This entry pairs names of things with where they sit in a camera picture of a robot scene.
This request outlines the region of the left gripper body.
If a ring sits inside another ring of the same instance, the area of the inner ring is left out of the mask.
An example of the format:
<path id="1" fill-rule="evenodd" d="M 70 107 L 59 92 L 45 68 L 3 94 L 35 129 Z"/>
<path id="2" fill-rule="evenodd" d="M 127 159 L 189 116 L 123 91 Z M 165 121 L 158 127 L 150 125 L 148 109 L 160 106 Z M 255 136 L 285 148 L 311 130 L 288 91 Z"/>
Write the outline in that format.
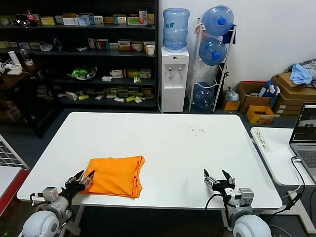
<path id="1" fill-rule="evenodd" d="M 66 184 L 65 188 L 62 189 L 61 196 L 67 200 L 72 200 L 77 195 L 77 193 L 84 190 L 84 184 Z"/>

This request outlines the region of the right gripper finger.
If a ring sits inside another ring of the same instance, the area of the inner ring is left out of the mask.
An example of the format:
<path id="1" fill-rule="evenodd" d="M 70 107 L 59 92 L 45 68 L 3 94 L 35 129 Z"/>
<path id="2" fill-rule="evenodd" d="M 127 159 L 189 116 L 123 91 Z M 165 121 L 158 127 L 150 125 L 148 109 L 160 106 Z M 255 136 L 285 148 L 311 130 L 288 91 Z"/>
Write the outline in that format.
<path id="1" fill-rule="evenodd" d="M 204 168 L 203 169 L 204 172 L 204 183 L 210 188 L 213 189 L 213 186 L 215 185 L 219 185 L 219 181 L 216 180 L 215 178 L 213 178 L 212 176 L 209 175 L 209 173 L 207 172 L 207 170 Z"/>
<path id="2" fill-rule="evenodd" d="M 228 172 L 226 172 L 225 170 L 222 170 L 222 173 L 224 174 L 228 185 L 229 186 L 235 186 L 235 178 L 233 178 Z"/>

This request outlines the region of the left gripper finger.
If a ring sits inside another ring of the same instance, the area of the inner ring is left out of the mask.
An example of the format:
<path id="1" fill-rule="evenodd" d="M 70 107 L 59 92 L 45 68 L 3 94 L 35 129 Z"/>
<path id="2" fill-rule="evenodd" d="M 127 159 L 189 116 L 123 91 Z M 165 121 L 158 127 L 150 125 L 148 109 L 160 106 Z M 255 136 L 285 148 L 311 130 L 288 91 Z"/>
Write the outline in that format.
<path id="1" fill-rule="evenodd" d="M 74 184 L 75 182 L 80 182 L 82 180 L 84 174 L 84 170 L 78 172 L 75 176 L 70 177 L 66 182 L 65 182 L 65 186 L 69 186 L 71 184 Z"/>
<path id="2" fill-rule="evenodd" d="M 95 170 L 92 170 L 86 177 L 83 176 L 83 171 L 79 177 L 79 187 L 80 189 L 89 189 L 92 185 Z"/>

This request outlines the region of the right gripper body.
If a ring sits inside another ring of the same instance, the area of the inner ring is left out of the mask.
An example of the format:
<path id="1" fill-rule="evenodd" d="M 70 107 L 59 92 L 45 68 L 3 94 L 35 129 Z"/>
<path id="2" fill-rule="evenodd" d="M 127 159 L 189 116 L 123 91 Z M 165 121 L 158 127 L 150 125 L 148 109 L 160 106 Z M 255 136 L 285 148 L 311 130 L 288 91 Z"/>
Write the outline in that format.
<path id="1" fill-rule="evenodd" d="M 221 196 L 229 196 L 235 190 L 235 183 L 219 182 L 213 184 L 213 190 L 219 192 Z"/>

